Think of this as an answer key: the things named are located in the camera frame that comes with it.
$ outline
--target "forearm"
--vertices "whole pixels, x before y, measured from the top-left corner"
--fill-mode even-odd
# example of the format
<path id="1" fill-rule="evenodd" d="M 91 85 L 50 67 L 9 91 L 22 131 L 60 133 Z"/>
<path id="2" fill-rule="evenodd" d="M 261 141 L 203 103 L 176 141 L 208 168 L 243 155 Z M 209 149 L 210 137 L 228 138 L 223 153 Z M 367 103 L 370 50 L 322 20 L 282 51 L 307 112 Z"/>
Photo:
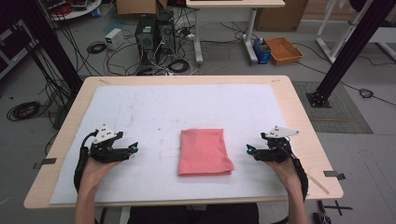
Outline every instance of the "forearm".
<path id="1" fill-rule="evenodd" d="M 301 189 L 287 189 L 287 192 L 289 196 L 289 224 L 308 223 Z"/>
<path id="2" fill-rule="evenodd" d="M 75 224 L 93 224 L 95 215 L 96 188 L 84 188 L 81 186 L 76 204 Z"/>

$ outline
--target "floor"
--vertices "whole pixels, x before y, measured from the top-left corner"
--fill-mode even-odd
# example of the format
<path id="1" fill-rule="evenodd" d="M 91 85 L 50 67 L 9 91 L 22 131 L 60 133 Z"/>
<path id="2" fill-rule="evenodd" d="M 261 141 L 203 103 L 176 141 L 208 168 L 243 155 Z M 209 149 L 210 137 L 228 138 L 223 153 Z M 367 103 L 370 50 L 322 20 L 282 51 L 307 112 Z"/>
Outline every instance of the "floor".
<path id="1" fill-rule="evenodd" d="M 89 15 L 71 20 L 70 30 L 77 41 L 82 55 L 88 55 L 85 48 L 94 41 L 103 41 L 104 36 L 113 28 L 121 28 L 127 35 L 134 33 L 135 23 L 122 21 L 111 11 L 103 13 L 101 18 L 93 19 Z M 237 23 L 244 29 L 245 23 Z M 304 54 L 300 63 L 326 73 L 331 64 L 320 59 L 323 53 L 315 42 L 316 32 L 320 23 L 303 21 L 295 33 L 263 33 L 254 32 L 257 36 L 285 36 L 296 43 Z M 345 28 L 343 22 L 331 22 L 322 36 L 335 40 Z M 71 61 L 76 63 L 72 46 L 59 33 L 61 43 Z M 218 22 L 201 24 L 203 40 L 226 41 L 234 40 L 234 31 Z M 286 75 L 293 81 L 321 81 L 323 74 L 303 67 L 297 63 L 285 65 L 250 66 L 248 56 L 242 43 L 215 45 L 203 43 L 205 63 L 198 69 L 191 63 L 192 70 L 182 76 L 201 75 Z M 186 60 L 192 61 L 191 44 L 185 46 Z M 376 97 L 396 103 L 395 62 L 376 44 L 368 44 L 359 57 L 349 68 L 343 81 L 358 89 L 369 89 Z M 110 70 L 124 73 L 125 69 L 138 62 L 139 55 L 136 46 L 125 48 L 111 59 Z M 104 68 L 105 53 L 90 55 L 88 62 L 102 75 L 107 74 Z M 83 67 L 79 74 L 88 76 L 88 70 Z M 53 135 L 48 118 L 40 117 L 24 121 L 7 120 L 8 110 L 28 101 L 45 103 L 48 99 L 44 93 L 46 82 L 30 58 L 22 60 L 7 76 L 0 80 L 0 150 L 2 162 L 0 165 L 0 222 L 15 223 L 71 223 L 74 209 L 28 210 L 23 207 L 23 201 L 32 186 L 38 170 L 36 162 L 45 158 L 45 147 Z M 335 209 L 326 209 L 333 223 L 396 223 L 396 176 L 391 167 L 396 159 L 396 107 L 375 98 L 363 99 L 359 93 L 346 88 L 354 103 L 370 125 L 373 134 L 343 134 L 318 133 L 318 138 L 334 170 L 343 173 L 345 180 L 340 183 L 344 197 L 337 200 L 340 206 L 352 207 L 353 210 L 342 210 L 342 215 Z M 325 205 L 335 205 L 334 201 L 324 201 Z M 261 222 L 271 223 L 280 220 L 287 214 L 285 203 L 259 203 Z M 316 202 L 306 202 L 307 214 L 318 211 Z M 105 223 L 118 223 L 120 208 L 110 208 Z"/>

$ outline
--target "pink towel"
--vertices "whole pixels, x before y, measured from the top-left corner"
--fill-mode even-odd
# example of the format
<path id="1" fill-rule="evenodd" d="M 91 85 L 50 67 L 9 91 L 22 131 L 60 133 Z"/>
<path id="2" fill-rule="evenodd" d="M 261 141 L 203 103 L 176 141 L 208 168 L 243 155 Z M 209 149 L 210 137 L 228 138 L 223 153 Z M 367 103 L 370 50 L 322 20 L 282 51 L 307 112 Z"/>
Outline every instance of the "pink towel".
<path id="1" fill-rule="evenodd" d="M 230 175 L 233 163 L 227 156 L 223 132 L 222 129 L 182 130 L 178 174 Z"/>

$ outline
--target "gray mat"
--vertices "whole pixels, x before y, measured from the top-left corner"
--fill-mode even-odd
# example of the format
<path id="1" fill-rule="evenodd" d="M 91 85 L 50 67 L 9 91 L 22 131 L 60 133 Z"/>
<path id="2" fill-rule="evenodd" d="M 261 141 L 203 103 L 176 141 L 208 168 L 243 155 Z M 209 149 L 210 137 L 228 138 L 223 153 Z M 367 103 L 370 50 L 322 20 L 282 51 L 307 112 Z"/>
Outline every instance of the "gray mat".
<path id="1" fill-rule="evenodd" d="M 317 133 L 373 133 L 342 84 L 329 98 L 331 108 L 315 108 L 305 94 L 314 92 L 319 82 L 292 83 Z"/>

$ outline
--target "human hand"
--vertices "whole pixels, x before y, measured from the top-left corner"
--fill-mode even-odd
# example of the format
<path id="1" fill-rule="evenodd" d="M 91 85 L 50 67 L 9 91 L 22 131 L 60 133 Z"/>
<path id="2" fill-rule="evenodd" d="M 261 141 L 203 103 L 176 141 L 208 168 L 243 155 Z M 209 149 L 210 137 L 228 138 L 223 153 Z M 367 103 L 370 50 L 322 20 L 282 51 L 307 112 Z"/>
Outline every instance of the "human hand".
<path id="1" fill-rule="evenodd" d="M 118 164 L 120 164 L 120 161 L 102 163 L 89 157 L 82 173 L 80 188 L 96 189 L 111 168 Z"/>
<path id="2" fill-rule="evenodd" d="M 297 176 L 297 172 L 290 158 L 281 163 L 265 161 L 265 164 L 275 171 L 277 177 L 287 191 L 299 189 L 301 187 L 300 178 Z"/>

